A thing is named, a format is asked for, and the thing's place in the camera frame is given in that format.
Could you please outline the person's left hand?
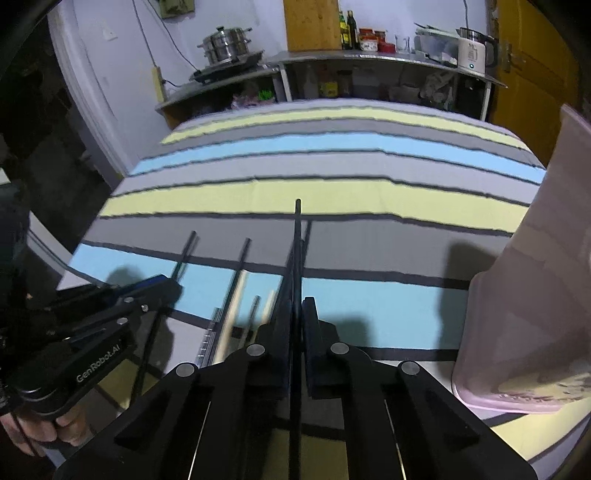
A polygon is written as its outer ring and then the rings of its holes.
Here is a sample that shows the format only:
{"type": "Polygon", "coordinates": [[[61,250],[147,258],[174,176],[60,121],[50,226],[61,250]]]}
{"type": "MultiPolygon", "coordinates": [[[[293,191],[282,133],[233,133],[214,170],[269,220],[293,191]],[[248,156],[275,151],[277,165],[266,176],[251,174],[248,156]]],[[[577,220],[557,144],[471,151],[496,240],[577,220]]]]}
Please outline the person's left hand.
{"type": "Polygon", "coordinates": [[[11,442],[27,455],[44,456],[41,444],[57,440],[78,447],[91,435],[84,408],[80,404],[54,421],[44,420],[21,409],[14,414],[3,415],[1,425],[11,442]]]}

